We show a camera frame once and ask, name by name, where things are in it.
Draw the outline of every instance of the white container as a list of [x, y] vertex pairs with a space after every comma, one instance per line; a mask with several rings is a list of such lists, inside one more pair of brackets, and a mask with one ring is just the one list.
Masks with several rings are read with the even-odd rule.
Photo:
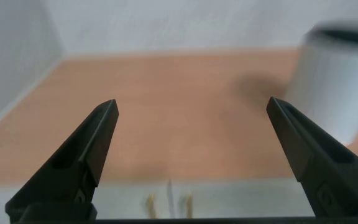
[[309, 32], [285, 100], [351, 144], [358, 134], [358, 27]]

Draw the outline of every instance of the white cylinder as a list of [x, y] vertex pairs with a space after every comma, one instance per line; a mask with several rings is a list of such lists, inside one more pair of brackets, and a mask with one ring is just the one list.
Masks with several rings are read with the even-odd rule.
[[358, 134], [358, 30], [308, 35], [285, 100], [344, 145]]

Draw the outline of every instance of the white baseboard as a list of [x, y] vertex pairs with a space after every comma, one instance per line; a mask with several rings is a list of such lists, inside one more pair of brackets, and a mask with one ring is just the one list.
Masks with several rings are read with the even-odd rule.
[[10, 103], [8, 103], [4, 109], [0, 111], [0, 121], [9, 113], [11, 110], [18, 105], [28, 94], [30, 94], [45, 78], [48, 77], [50, 72], [57, 68], [57, 66], [62, 61], [62, 58], [59, 58], [56, 62], [52, 63], [48, 69], [42, 72], [42, 75], [36, 79], [35, 82], [25, 87]]

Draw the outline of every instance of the white wall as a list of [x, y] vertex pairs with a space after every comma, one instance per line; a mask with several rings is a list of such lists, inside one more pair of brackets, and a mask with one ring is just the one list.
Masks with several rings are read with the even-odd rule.
[[319, 21], [358, 19], [358, 0], [45, 0], [68, 56], [281, 47]]
[[0, 119], [62, 58], [39, 0], [0, 0]]

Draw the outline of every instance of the wooden surface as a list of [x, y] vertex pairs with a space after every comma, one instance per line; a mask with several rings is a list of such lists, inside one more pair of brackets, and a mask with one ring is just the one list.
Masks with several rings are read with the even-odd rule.
[[[120, 117], [102, 180], [247, 179], [292, 172], [265, 112], [296, 50], [63, 62], [0, 122], [0, 184], [27, 180], [99, 103]], [[358, 154], [358, 139], [351, 146]]]

